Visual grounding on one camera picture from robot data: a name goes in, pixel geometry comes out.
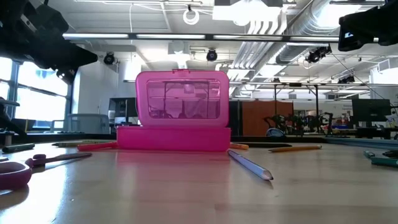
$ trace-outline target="pink plastic box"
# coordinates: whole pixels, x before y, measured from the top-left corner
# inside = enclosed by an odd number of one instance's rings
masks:
[[[229,128],[120,126],[121,149],[223,152],[229,148]]]
[[[223,72],[174,70],[137,76],[142,126],[120,126],[121,149],[226,151],[231,130],[229,80]]]

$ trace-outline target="scissor handle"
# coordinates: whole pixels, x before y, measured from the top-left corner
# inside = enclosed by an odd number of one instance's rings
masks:
[[[32,177],[32,169],[21,162],[0,162],[0,190],[24,187]]]

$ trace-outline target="lavender pencil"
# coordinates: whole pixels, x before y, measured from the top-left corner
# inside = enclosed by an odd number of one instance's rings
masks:
[[[245,168],[250,170],[251,172],[255,173],[257,176],[264,180],[273,180],[273,176],[271,172],[269,172],[267,169],[253,163],[249,159],[246,159],[245,157],[239,155],[238,153],[228,150],[228,154],[234,158],[236,161],[238,161],[240,164],[242,164]]]

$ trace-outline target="table surface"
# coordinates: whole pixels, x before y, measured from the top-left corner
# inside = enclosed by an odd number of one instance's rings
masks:
[[[25,189],[0,191],[0,223],[397,223],[398,169],[372,166],[365,149],[239,151],[272,182],[226,153],[95,152],[35,170]],[[10,157],[75,151],[39,144]]]

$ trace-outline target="black marker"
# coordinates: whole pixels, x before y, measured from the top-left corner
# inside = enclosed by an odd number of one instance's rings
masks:
[[[7,146],[2,149],[3,153],[13,153],[13,152],[22,152],[26,150],[33,149],[35,147],[35,144],[30,143],[30,144],[20,144],[20,145],[14,145],[14,146]]]

